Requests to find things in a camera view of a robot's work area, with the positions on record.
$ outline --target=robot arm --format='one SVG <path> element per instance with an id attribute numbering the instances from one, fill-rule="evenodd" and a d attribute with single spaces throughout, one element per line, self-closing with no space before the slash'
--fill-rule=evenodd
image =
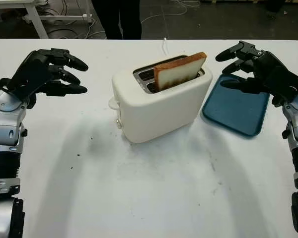
<path id="1" fill-rule="evenodd" d="M 12 197 L 20 191 L 20 156 L 27 130 L 22 121 L 33 108 L 37 93 L 65 96 L 87 92 L 64 65 L 86 71 L 88 66 L 68 50 L 32 51 L 12 79 L 0 80 L 0 238 L 20 238 L 23 232 L 23 201 Z"/>
<path id="2" fill-rule="evenodd" d="M 270 93 L 274 96 L 273 105 L 283 107 L 288 124 L 282 136 L 288 139 L 295 166 L 295 187 L 298 189 L 298 76 L 290 72 L 272 53 L 257 50 L 254 45 L 244 41 L 218 54 L 216 60 L 225 61 L 235 57 L 238 60 L 227 66 L 223 74 L 241 69 L 247 73 L 253 72 L 254 77 L 226 80 L 221 82 L 221 86 L 244 93 Z M 298 232 L 298 192 L 292 195 L 292 215 L 294 228 Z"/>

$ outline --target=white tabletop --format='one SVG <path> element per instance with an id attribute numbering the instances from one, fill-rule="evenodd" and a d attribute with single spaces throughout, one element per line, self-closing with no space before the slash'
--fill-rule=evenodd
<path id="1" fill-rule="evenodd" d="M 249 41 L 298 75 L 298 41 Z M 236 40 L 168 40 L 171 55 L 215 55 Z M 69 49 L 89 65 L 72 69 L 88 93 L 39 95 L 24 124 L 24 238 L 294 238 L 286 119 L 269 104 L 262 132 L 247 139 L 202 120 L 143 144 L 130 143 L 108 108 L 111 77 L 164 56 L 162 40 L 0 40 L 0 77 L 31 50 Z"/>

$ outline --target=toaster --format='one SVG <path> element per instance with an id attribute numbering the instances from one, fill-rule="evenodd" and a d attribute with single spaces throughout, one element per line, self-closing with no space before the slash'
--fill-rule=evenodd
<path id="1" fill-rule="evenodd" d="M 197 116 L 213 77 L 205 64 L 194 79 L 177 86 L 158 92 L 154 84 L 154 66 L 184 57 L 126 69 L 113 76 L 114 97 L 109 107 L 117 111 L 116 124 L 131 142 L 154 139 Z"/>

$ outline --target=floor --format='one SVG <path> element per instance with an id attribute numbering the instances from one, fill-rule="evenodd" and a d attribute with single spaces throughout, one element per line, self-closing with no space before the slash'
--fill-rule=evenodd
<path id="1" fill-rule="evenodd" d="M 66 0 L 68 14 L 80 14 L 75 0 Z M 80 7 L 84 1 L 78 0 Z M 50 0 L 45 7 L 62 10 L 61 0 Z M 179 14 L 184 7 L 172 0 L 141 0 L 141 20 L 156 14 Z M 91 33 L 102 31 L 99 20 L 92 8 L 95 24 Z M 0 38 L 38 38 L 33 26 L 16 16 L 15 11 L 4 14 L 0 23 Z M 78 21 L 69 26 L 55 26 L 44 21 L 47 32 L 56 29 L 72 29 L 79 38 L 84 38 L 88 30 L 86 22 Z M 62 30 L 51 38 L 74 38 L 76 33 Z M 298 40 L 298 4 L 286 4 L 275 16 L 267 14 L 263 4 L 253 3 L 201 3 L 199 7 L 187 7 L 187 12 L 178 16 L 157 16 L 143 23 L 143 39 L 286 39 Z M 104 39 L 99 33 L 91 39 Z"/>

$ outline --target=slice of bread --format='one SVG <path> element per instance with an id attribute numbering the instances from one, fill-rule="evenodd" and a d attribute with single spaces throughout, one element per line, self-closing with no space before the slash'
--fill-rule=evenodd
<path id="1" fill-rule="evenodd" d="M 200 52 L 155 66 L 153 71 L 156 89 L 161 91 L 195 78 L 206 58 L 206 54 Z"/>

